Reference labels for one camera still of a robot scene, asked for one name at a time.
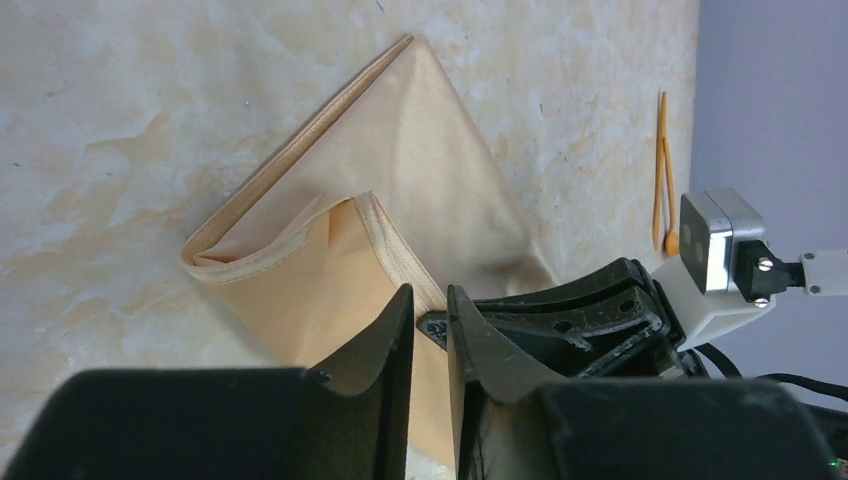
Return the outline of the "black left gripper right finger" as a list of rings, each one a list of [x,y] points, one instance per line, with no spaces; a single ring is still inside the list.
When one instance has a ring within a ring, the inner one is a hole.
[[[568,379],[447,290],[461,479],[834,479],[837,459],[789,392],[758,380]]]

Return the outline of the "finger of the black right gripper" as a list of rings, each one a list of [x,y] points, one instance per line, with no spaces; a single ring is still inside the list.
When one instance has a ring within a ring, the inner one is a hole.
[[[618,258],[565,284],[473,300],[458,285],[419,330],[470,365],[513,362],[565,378],[686,373],[684,333],[660,285],[637,260]]]

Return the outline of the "orange cloth napkin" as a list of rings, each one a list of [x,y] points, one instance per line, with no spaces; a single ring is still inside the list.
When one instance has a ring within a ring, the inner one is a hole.
[[[367,65],[186,241],[185,270],[283,365],[315,366],[396,290],[414,314],[552,287],[525,212],[429,41]]]

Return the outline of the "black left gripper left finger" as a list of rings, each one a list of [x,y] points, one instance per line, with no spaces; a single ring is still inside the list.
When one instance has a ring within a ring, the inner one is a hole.
[[[413,290],[312,368],[89,370],[49,398],[9,479],[401,479]]]

